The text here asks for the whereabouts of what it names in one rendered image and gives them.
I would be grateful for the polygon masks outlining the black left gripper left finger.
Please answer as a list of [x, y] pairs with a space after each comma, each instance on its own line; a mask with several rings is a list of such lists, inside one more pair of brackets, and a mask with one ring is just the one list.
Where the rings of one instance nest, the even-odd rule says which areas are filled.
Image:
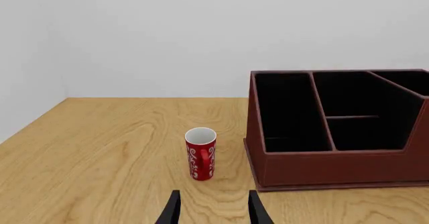
[[181, 209], [180, 191], [173, 190], [156, 224], [178, 224]]

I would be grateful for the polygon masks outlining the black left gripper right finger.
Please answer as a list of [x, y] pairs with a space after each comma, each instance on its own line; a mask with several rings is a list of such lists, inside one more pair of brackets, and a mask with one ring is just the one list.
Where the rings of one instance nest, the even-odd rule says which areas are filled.
[[251, 224], [273, 224], [256, 190], [249, 191], [248, 209]]

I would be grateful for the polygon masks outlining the red-brown desk caddy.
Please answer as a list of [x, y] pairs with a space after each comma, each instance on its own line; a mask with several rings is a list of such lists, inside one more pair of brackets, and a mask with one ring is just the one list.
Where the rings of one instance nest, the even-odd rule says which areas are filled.
[[259, 191], [429, 185], [429, 70], [258, 70], [244, 145]]

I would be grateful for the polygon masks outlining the red patterned mug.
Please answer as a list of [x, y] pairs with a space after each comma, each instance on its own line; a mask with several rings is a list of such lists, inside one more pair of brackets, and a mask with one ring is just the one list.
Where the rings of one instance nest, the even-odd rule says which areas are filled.
[[217, 133], [207, 127], [190, 129], [184, 136], [190, 175], [197, 181], [211, 179], [215, 172]]

